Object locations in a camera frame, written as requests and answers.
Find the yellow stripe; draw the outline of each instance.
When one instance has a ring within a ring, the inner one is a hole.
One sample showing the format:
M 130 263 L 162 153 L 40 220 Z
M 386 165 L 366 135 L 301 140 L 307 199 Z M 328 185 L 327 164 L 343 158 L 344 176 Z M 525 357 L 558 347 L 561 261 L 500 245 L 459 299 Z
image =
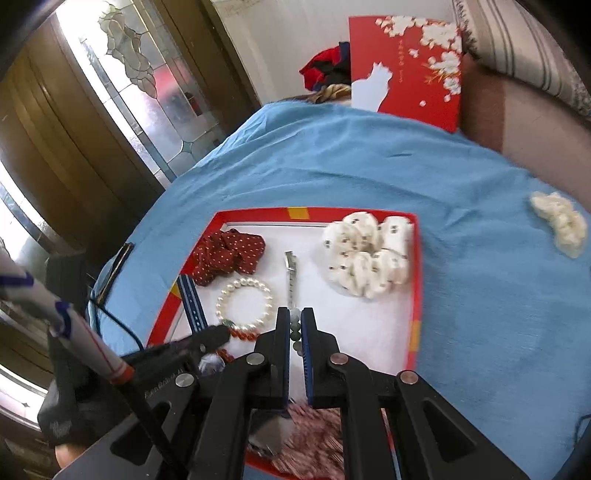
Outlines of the yellow stripe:
M 180 298 L 181 297 L 181 293 L 178 290 L 178 285 L 177 285 L 176 282 L 174 282 L 173 288 L 170 289 L 170 293 L 172 293 L 177 298 Z
M 287 213 L 292 220 L 310 220 L 310 214 L 306 207 L 288 207 Z
M 421 322 L 420 321 L 413 321 L 410 327 L 410 344 L 408 346 L 408 351 L 410 352 L 418 352 L 418 344 L 421 338 Z

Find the white wall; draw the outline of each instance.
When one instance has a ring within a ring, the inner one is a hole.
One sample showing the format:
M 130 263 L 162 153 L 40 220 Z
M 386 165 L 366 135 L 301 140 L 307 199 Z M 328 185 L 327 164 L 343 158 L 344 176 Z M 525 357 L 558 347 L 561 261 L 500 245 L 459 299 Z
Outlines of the white wall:
M 451 0 L 213 0 L 261 100 L 305 93 L 299 70 L 349 39 L 352 15 L 453 20 Z

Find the blue cloth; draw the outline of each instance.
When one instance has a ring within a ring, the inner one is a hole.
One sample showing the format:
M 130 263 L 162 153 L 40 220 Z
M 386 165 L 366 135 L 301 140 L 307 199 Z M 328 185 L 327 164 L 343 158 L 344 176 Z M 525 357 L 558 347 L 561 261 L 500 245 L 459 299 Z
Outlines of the blue cloth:
M 107 307 L 145 341 L 218 210 L 414 212 L 424 259 L 419 373 L 533 480 L 549 479 L 591 411 L 591 249 L 572 260 L 554 247 L 529 207 L 535 190 L 553 189 L 461 135 L 339 105 L 273 103 L 146 214 Z M 102 332 L 119 353 L 134 349 L 108 320 Z

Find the red gift box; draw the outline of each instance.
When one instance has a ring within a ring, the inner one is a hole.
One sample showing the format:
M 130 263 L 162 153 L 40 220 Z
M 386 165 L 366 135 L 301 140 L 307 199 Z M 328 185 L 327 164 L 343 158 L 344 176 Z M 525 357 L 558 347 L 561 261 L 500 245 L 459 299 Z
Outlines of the red gift box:
M 352 106 L 457 128 L 462 38 L 455 24 L 350 17 Z

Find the white scrunchie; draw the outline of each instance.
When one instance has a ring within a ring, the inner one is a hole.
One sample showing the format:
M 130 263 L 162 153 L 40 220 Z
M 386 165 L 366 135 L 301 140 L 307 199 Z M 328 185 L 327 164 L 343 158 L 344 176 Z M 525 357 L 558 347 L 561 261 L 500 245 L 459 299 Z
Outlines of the white scrunchie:
M 354 225 L 359 231 L 361 247 L 364 252 L 375 252 L 381 248 L 382 238 L 378 230 L 378 221 L 368 212 L 351 213 L 343 218 L 345 223 Z
M 325 227 L 322 240 L 332 255 L 339 255 L 359 250 L 361 234 L 347 222 L 332 222 Z
M 323 234 L 329 280 L 368 299 L 390 291 L 392 284 L 406 283 L 407 242 L 412 228 L 406 217 L 399 216 L 387 217 L 378 225 L 367 212 L 352 213 L 341 222 L 329 224 Z
M 577 258 L 587 240 L 587 222 L 573 204 L 558 192 L 546 195 L 534 192 L 530 197 L 531 206 L 554 229 L 556 247 L 570 258 Z

